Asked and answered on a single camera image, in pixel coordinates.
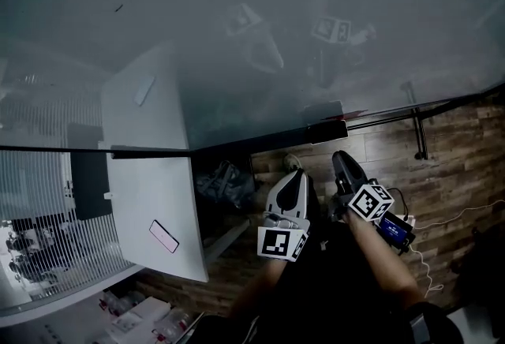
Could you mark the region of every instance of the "pink smartphone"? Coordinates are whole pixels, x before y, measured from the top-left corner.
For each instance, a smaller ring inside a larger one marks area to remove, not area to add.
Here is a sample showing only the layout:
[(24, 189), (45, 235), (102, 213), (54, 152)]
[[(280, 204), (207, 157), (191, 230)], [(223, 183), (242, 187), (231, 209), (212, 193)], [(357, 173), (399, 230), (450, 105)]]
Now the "pink smartphone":
[(169, 252), (175, 252), (175, 249), (179, 246), (179, 242), (176, 241), (156, 219), (152, 221), (149, 231), (168, 249)]

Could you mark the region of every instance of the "forearm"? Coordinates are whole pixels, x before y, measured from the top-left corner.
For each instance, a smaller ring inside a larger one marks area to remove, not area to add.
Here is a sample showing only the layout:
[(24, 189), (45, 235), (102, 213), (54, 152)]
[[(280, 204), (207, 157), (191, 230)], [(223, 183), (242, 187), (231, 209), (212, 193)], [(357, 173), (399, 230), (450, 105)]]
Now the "forearm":
[(229, 317), (251, 321), (258, 316), (277, 285), (285, 266), (285, 261), (269, 260), (239, 294), (230, 309)]
[(375, 228), (351, 210), (344, 215), (344, 220), (370, 264), (380, 287), (396, 296), (403, 308), (422, 301), (423, 297), (415, 278)]

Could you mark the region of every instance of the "power cord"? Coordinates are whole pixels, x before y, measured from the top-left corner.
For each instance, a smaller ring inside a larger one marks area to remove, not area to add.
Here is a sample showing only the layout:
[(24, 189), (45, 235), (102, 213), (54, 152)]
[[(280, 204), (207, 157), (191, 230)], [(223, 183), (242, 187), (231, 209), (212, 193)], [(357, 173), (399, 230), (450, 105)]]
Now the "power cord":
[[(430, 223), (429, 225), (427, 226), (423, 226), (423, 227), (414, 227), (415, 230), (423, 230), (423, 229), (428, 229), (429, 227), (431, 226), (435, 226), (435, 225), (445, 225), (446, 223), (449, 223), (449, 222), (452, 222), (452, 221), (455, 221), (456, 219), (460, 218), (464, 213), (465, 211), (473, 211), (473, 210), (476, 210), (476, 209), (482, 209), (482, 208), (487, 208), (487, 207), (493, 207), (495, 206), (495, 204), (498, 204), (499, 202), (505, 202), (505, 200), (497, 200), (495, 202), (493, 202), (492, 204), (489, 204), (489, 205), (482, 205), (481, 207), (475, 207), (475, 208), (465, 208), (463, 209), (458, 216), (455, 216), (454, 218), (451, 218), (445, 222), (435, 222), (435, 223)], [(433, 284), (433, 278), (430, 276), (429, 274), (429, 265), (427, 263), (425, 263), (425, 258), (423, 257), (423, 253), (422, 252), (418, 252), (417, 250), (414, 250), (412, 249), (412, 246), (409, 245), (409, 249), (412, 251), (412, 252), (415, 252), (417, 254), (419, 254), (419, 256), (421, 256), (421, 263), (423, 265), (425, 265), (428, 270), (426, 271), (426, 276), (428, 277), (429, 279), (429, 285), (428, 285), (428, 289), (426, 290), (426, 294), (425, 294), (425, 297), (428, 296), (428, 293), (429, 291), (431, 290), (442, 290), (443, 289), (443, 284), (439, 284), (437, 286), (434, 286), (432, 287), (432, 284)]]
[(407, 204), (405, 202), (405, 198), (403, 197), (403, 193), (401, 189), (397, 189), (396, 187), (391, 187), (390, 189), (387, 189), (387, 191), (398, 191), (400, 193), (400, 197), (402, 198), (403, 201), (403, 213), (405, 216), (403, 217), (403, 220), (406, 221), (409, 218), (409, 207), (407, 207)]
[(419, 256), (421, 256), (421, 263), (424, 264), (428, 268), (428, 270), (426, 271), (426, 276), (429, 279), (429, 285), (428, 285), (428, 289), (426, 290), (425, 297), (428, 296), (428, 293), (429, 293), (430, 290), (442, 290), (443, 289), (443, 284), (439, 284), (439, 285), (434, 286), (432, 288), (433, 278), (429, 274), (429, 265), (428, 265), (428, 263), (425, 263), (425, 258), (423, 257), (423, 253), (422, 252), (418, 252), (417, 250), (412, 249), (411, 245), (409, 245), (409, 249), (412, 250), (412, 252), (416, 252), (417, 254), (419, 254)]

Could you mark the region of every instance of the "black cable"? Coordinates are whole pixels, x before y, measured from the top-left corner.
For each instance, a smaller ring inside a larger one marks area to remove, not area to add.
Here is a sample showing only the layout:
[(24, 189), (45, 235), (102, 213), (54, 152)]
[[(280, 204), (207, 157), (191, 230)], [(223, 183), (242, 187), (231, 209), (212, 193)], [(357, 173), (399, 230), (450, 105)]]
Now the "black cable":
[(402, 201), (403, 201), (403, 211), (404, 211), (404, 214), (405, 216), (403, 217), (403, 220), (406, 221), (408, 218), (409, 218), (409, 207), (407, 207), (407, 204), (405, 202), (405, 198), (403, 197), (403, 193), (402, 193), (402, 190), (400, 189), (397, 189), (396, 187), (391, 187), (390, 189), (387, 189), (387, 191), (391, 191), (391, 190), (396, 190), (400, 193), (400, 196), (402, 197)]

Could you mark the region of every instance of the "white cable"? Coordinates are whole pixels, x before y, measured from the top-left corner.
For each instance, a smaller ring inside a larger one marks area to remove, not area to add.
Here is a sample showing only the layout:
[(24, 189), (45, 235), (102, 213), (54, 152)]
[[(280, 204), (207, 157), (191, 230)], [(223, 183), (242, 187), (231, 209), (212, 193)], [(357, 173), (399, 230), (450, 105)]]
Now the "white cable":
[(429, 227), (431, 226), (435, 226), (435, 225), (445, 225), (446, 223), (449, 223), (449, 222), (452, 222), (452, 221), (455, 221), (457, 218), (459, 218), (461, 215), (463, 215), (465, 213), (465, 211), (473, 211), (475, 209), (482, 209), (482, 208), (487, 208), (487, 207), (492, 207), (494, 206), (495, 204), (498, 204), (499, 202), (505, 202), (505, 200), (497, 200), (495, 202), (493, 202), (492, 204), (489, 204), (489, 205), (483, 205), (482, 207), (476, 207), (476, 208), (465, 208), (463, 209), (460, 214), (452, 219), (449, 219), (448, 221), (445, 221), (445, 222), (436, 222), (436, 223), (430, 223), (429, 225), (427, 226), (423, 226), (423, 227), (414, 227), (414, 230), (423, 230), (423, 229), (428, 229)]
[(413, 252), (416, 252), (417, 254), (419, 254), (419, 256), (421, 256), (421, 263), (422, 263), (422, 264), (424, 264), (424, 265), (428, 268), (428, 270), (426, 271), (426, 276), (427, 276), (427, 277), (428, 277), (428, 279), (429, 279), (429, 285), (428, 285), (428, 289), (426, 290), (425, 297), (427, 297), (427, 296), (428, 296), (428, 292), (429, 292), (430, 290), (442, 290), (442, 289), (443, 289), (443, 284), (440, 284), (440, 285), (434, 286), (434, 287), (432, 288), (433, 278), (432, 278), (432, 277), (430, 277), (430, 275), (429, 275), (429, 265), (428, 265), (428, 263), (425, 263), (425, 258), (423, 257), (423, 253), (422, 253), (422, 252), (418, 252), (417, 250), (412, 249), (412, 246), (411, 246), (411, 245), (409, 245), (409, 249), (410, 249), (410, 250), (412, 250)]

